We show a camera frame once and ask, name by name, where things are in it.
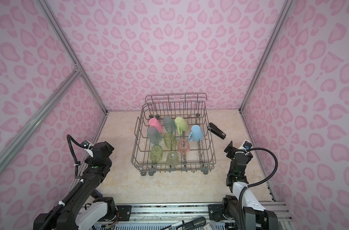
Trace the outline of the blue handled white mug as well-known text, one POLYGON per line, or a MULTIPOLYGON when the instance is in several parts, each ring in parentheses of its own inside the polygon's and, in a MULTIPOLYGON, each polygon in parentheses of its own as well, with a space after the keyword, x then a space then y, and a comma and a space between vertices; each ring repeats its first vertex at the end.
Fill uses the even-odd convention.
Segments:
POLYGON ((193 125, 188 136, 188 141, 199 142, 204 139, 204 132, 199 125, 193 125))

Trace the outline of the pale green cup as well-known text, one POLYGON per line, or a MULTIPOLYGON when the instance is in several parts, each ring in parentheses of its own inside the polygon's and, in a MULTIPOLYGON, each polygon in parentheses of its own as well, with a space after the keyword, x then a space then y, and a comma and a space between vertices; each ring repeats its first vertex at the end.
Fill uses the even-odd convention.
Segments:
POLYGON ((163 158, 163 150, 160 145, 154 145, 151 149, 150 160, 152 163, 159 163, 163 158))

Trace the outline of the transparent pink cup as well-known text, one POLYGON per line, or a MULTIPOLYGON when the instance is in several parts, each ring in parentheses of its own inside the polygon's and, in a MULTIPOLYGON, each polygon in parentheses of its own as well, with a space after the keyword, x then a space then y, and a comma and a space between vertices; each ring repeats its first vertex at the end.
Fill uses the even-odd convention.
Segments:
POLYGON ((181 154, 187 154, 190 151, 190 143, 186 139, 181 139, 177 144, 177 149, 181 154))

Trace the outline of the pink plastic cup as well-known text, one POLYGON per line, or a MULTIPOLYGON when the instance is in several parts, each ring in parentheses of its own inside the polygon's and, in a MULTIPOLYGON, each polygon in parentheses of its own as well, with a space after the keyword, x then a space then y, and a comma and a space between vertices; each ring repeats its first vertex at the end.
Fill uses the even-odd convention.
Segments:
POLYGON ((156 128, 156 130, 159 132, 159 133, 162 133, 163 132, 163 126, 162 124, 160 123, 160 121, 156 118, 151 118, 149 120, 149 126, 150 127, 154 127, 156 128))

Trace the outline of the cream green-handled mug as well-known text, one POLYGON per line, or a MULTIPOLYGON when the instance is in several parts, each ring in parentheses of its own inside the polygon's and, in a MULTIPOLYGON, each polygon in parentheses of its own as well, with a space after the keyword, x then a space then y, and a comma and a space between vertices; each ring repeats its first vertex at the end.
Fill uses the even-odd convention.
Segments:
POLYGON ((187 121, 182 117, 177 117, 174 120, 177 132, 180 136, 184 135, 184 133, 188 130, 188 123, 187 121))

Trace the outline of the green transparent glass cup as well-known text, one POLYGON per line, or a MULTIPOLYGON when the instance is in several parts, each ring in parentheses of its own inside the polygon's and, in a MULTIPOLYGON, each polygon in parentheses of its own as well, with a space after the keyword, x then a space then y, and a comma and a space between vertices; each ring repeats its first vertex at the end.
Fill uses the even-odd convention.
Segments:
POLYGON ((177 140, 172 133, 164 134, 163 139, 164 139, 165 146, 167 149, 175 150, 175 148, 177 147, 177 140))

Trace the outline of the teal textured plastic cup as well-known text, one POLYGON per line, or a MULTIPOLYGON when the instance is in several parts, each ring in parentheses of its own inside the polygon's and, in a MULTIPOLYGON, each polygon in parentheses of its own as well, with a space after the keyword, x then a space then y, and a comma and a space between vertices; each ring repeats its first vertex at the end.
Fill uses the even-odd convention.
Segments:
POLYGON ((163 123, 167 133, 175 133, 177 127, 174 120, 170 116, 164 117, 163 123))

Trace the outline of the light green textured cup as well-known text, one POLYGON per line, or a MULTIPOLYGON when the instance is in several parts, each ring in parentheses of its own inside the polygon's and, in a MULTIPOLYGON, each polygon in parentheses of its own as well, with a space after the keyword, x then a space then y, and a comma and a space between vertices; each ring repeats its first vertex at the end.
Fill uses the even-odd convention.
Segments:
POLYGON ((179 164, 178 153, 174 150, 170 151, 166 158, 166 165, 169 168, 174 169, 178 164, 179 164))

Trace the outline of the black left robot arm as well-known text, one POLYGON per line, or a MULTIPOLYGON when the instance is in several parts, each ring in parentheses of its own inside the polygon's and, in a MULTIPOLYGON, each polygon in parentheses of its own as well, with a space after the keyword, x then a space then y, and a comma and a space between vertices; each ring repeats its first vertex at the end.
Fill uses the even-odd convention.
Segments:
POLYGON ((108 142, 91 144, 85 140, 79 144, 70 134, 66 138, 75 163, 75 178, 79 181, 50 212, 37 216, 33 224, 34 230, 81 230, 82 228, 76 222, 78 213, 87 198, 110 172, 112 166, 110 155, 114 147, 108 142), (73 144, 89 152, 89 156, 84 161, 88 166, 82 175, 78 175, 81 162, 77 160, 73 144))

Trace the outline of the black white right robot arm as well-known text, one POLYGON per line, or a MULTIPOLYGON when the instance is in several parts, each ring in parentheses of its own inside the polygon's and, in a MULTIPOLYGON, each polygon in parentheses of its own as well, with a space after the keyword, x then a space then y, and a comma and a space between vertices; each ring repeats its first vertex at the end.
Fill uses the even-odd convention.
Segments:
POLYGON ((233 218, 240 230, 277 230, 279 228, 277 215, 268 211, 251 191, 252 187, 259 186, 273 177, 278 169, 278 159, 269 149, 253 148, 245 141, 243 146, 236 148, 231 141, 224 152, 231 160, 226 176, 226 186, 232 195, 226 195, 222 200, 222 214, 233 218), (274 169, 264 179, 256 183, 249 183, 245 174, 247 164, 252 160, 253 151, 264 151, 274 159, 274 169))

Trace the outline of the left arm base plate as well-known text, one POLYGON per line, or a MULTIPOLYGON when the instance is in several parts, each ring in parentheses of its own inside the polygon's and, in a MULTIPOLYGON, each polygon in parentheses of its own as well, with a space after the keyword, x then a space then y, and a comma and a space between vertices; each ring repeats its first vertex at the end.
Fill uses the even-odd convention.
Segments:
POLYGON ((119 205, 114 208, 108 207, 107 214, 103 217, 106 221, 129 221, 132 206, 119 205))

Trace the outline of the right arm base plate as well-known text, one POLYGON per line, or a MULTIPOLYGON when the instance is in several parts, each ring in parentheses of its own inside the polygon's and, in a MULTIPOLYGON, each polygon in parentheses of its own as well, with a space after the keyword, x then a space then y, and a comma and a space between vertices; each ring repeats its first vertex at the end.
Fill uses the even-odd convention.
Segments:
POLYGON ((222 204, 210 204, 208 205, 209 218, 212 221, 220 222, 222 220, 227 220, 228 216, 224 205, 222 204))

